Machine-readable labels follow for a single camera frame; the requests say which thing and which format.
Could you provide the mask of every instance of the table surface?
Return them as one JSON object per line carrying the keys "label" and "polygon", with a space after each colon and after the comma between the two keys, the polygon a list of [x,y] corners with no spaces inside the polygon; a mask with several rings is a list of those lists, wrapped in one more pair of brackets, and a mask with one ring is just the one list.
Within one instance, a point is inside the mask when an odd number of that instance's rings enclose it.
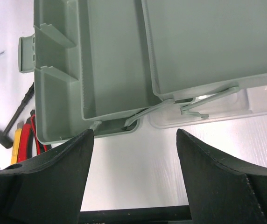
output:
{"label": "table surface", "polygon": [[[33,0],[0,0],[0,128],[4,129],[31,86],[32,73],[18,72],[18,38],[32,35]],[[31,100],[19,121],[34,109]],[[267,167],[267,115],[183,127],[206,143]],[[133,134],[95,140],[81,210],[110,210],[188,204],[176,151],[177,128],[155,129],[142,120]],[[0,168],[11,149],[0,145]]]}

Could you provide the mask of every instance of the red and black tool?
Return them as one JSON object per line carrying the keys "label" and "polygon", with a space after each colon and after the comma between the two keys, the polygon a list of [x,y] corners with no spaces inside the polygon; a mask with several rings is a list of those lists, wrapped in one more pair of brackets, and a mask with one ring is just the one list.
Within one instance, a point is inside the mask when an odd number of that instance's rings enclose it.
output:
{"label": "red and black tool", "polygon": [[44,145],[39,142],[36,135],[35,126],[35,110],[31,111],[31,117],[27,119],[27,122],[22,127],[20,145],[18,149],[17,162],[21,162],[32,158],[32,145],[35,139],[37,155],[44,153],[51,149],[51,145]]}

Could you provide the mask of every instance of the open toolbox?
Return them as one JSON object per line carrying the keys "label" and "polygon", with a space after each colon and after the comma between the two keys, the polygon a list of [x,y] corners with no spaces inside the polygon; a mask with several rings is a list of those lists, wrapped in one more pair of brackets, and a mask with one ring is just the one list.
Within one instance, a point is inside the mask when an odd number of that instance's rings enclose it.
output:
{"label": "open toolbox", "polygon": [[202,105],[267,85],[267,0],[35,0],[34,27],[19,68],[44,143],[130,133],[151,112],[208,119]]}

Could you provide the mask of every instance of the toolbox latch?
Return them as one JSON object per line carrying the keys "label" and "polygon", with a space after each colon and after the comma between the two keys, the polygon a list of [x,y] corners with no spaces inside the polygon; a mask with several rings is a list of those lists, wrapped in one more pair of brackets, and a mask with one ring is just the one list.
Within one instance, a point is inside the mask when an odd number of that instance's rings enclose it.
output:
{"label": "toolbox latch", "polygon": [[21,73],[34,71],[35,35],[20,37],[18,42],[18,69]]}

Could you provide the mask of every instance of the hammer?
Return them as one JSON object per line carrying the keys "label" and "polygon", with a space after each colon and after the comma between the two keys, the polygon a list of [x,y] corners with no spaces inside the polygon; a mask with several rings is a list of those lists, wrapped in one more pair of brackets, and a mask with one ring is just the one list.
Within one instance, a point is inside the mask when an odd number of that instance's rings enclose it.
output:
{"label": "hammer", "polygon": [[9,138],[8,133],[11,130],[12,126],[15,124],[16,120],[20,116],[21,112],[25,108],[25,106],[29,103],[30,99],[34,96],[34,83],[29,88],[26,93],[24,99],[21,101],[21,105],[17,108],[15,114],[9,121],[7,127],[4,131],[0,130],[0,144],[5,148],[11,148],[13,145],[13,141]]}

